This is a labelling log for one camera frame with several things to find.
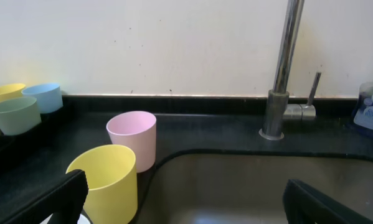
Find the countertop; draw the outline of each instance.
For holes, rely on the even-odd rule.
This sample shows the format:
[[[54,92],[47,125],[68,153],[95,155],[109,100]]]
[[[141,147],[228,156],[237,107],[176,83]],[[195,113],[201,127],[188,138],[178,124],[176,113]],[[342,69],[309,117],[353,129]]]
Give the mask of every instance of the countertop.
[[[28,194],[65,173],[81,153],[110,144],[107,121],[118,113],[84,113],[62,126],[49,144],[15,169],[0,177],[0,206]],[[156,114],[159,167],[185,153],[235,153],[269,156],[317,156],[363,159],[373,162],[373,139],[345,127],[349,118],[318,118],[312,123],[285,123],[285,138],[260,137],[263,116]],[[142,201],[153,167],[138,174],[138,198]]]

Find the wall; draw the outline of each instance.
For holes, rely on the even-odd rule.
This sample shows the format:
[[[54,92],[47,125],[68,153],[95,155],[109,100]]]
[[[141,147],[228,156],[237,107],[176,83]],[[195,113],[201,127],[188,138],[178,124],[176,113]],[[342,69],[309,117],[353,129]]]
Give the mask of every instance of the wall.
[[[72,95],[266,96],[287,0],[0,0],[0,85]],[[306,0],[288,91],[373,80],[373,0]]]

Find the hand soap bottle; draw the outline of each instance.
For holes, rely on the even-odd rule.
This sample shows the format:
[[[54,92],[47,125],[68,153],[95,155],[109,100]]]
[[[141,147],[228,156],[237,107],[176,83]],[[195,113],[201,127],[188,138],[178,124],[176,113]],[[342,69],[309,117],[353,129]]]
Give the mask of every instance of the hand soap bottle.
[[[360,133],[373,137],[373,82],[363,83],[359,88],[351,123]]]

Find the metal faucet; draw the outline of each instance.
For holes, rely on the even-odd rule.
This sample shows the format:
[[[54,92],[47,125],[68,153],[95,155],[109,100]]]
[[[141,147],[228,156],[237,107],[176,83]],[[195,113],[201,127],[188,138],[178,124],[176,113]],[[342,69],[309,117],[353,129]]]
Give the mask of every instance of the metal faucet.
[[[316,117],[315,107],[312,105],[321,72],[316,74],[314,84],[306,105],[288,105],[289,93],[286,91],[287,81],[293,60],[298,27],[303,12],[304,0],[289,0],[287,5],[285,26],[280,44],[278,66],[276,69],[273,89],[269,90],[267,110],[260,135],[268,140],[281,140],[284,134],[281,127],[284,119],[312,120]]]

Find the stainless steel sink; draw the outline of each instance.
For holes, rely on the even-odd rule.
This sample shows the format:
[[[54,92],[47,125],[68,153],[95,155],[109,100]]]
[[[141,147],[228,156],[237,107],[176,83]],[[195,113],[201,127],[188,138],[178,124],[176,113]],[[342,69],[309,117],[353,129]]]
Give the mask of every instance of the stainless steel sink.
[[[300,179],[373,220],[371,162],[189,154],[159,168],[136,223],[287,223],[282,195],[288,179]]]

